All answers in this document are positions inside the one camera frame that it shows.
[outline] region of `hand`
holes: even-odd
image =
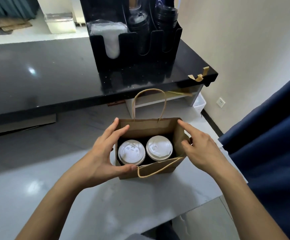
[[[129,125],[116,130],[119,119],[97,138],[93,148],[78,162],[76,162],[63,177],[74,182],[80,189],[93,187],[104,183],[112,178],[137,169],[137,166],[128,164],[124,166],[113,166],[109,160],[109,154],[119,137],[126,133]]]
[[[226,169],[235,169],[219,150],[214,140],[206,133],[184,121],[178,120],[178,124],[184,128],[192,137],[193,145],[188,141],[182,141],[182,146],[189,160],[199,169],[205,171],[212,177]]]

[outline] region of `black countertop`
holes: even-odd
[[[0,124],[133,98],[147,88],[173,90],[215,81],[208,64],[182,40],[172,63],[98,73],[89,38],[0,45]]]

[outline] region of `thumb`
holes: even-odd
[[[186,152],[186,155],[188,156],[188,153],[192,150],[193,147],[189,144],[187,140],[182,141],[182,146],[184,151]]]
[[[137,166],[134,164],[127,164],[124,166],[114,166],[113,177],[118,177],[124,173],[132,172],[137,169]]]

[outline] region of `paper bag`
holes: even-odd
[[[142,92],[148,91],[148,90],[157,90],[160,92],[163,92],[159,89],[146,89]],[[139,96],[137,94],[135,96],[135,99],[133,101],[133,107],[135,106],[135,100]],[[151,175],[157,174],[157,173],[171,173],[175,170],[175,168],[183,161],[183,159],[186,157],[186,154],[183,150],[183,147],[181,145],[181,142],[183,140],[189,141],[189,137],[184,133],[184,129],[177,123],[177,120],[181,118],[163,118],[163,113],[166,108],[166,95],[165,95],[165,104],[163,112],[159,119],[145,119],[145,120],[136,120],[134,109],[133,109],[133,119],[120,119],[119,124],[116,129],[123,128],[126,125],[129,125],[129,130],[121,136],[118,143],[116,143],[115,146],[115,158],[116,158],[116,166],[120,166],[121,164],[118,161],[118,148],[119,144],[121,144],[123,141],[134,139],[139,141],[146,141],[148,138],[162,135],[169,137],[172,145],[173,145],[173,153],[171,155],[172,158],[167,159],[165,161],[161,162],[153,162],[151,161],[150,164],[143,165],[137,167],[137,171],[133,171],[131,173],[124,174],[119,177],[119,179],[127,179],[127,178],[135,178],[135,177],[149,177]]]

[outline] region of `plastic bag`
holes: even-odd
[[[90,36],[101,35],[104,38],[106,54],[111,59],[119,57],[119,40],[121,33],[127,33],[127,25],[121,22],[115,23],[106,20],[88,22]]]

